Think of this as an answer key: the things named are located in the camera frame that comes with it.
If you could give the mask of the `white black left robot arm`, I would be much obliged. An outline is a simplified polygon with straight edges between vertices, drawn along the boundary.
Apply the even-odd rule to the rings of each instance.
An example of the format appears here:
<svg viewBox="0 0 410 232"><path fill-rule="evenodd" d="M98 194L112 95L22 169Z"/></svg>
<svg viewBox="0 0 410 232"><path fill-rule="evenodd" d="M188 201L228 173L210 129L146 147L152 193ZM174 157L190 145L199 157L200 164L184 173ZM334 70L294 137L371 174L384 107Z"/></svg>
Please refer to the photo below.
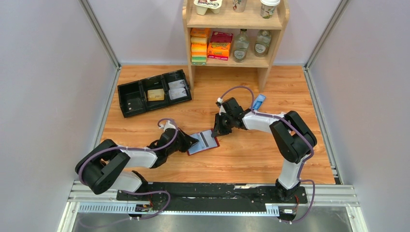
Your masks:
<svg viewBox="0 0 410 232"><path fill-rule="evenodd" d="M144 148L125 148L106 139L75 167L80 181L98 195L109 189L125 190L135 200L143 200L148 193L145 180L137 172L125 168L145 167L154 169L163 165L175 152L187 152L199 143L180 128L167 128L158 140Z"/></svg>

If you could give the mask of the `white VIP card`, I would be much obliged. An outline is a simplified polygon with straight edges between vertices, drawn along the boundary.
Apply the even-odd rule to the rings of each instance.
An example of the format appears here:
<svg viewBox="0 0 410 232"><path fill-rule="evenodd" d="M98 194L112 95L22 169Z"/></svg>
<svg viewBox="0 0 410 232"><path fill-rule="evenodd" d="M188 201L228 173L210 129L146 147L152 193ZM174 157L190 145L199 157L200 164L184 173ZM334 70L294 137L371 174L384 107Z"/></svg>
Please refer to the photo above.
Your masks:
<svg viewBox="0 0 410 232"><path fill-rule="evenodd" d="M184 88L185 86L186 86L185 85L185 80L183 80L183 79L175 80L175 81L172 81L172 82L168 83L168 87L169 87L170 90L171 89Z"/></svg>

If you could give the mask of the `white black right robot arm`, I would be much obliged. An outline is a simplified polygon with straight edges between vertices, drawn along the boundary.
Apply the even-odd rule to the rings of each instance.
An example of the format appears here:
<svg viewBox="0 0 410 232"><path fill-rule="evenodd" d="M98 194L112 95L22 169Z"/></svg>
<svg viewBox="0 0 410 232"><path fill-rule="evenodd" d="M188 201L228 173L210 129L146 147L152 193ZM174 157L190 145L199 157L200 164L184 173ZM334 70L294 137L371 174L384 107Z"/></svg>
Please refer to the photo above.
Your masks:
<svg viewBox="0 0 410 232"><path fill-rule="evenodd" d="M212 137L228 135L233 128L272 133L284 158L282 171L275 182L276 196L281 202L289 202L300 186L303 163L317 145L313 132L296 111L274 115L243 110L235 98L218 99L216 104L220 111L215 115Z"/></svg>

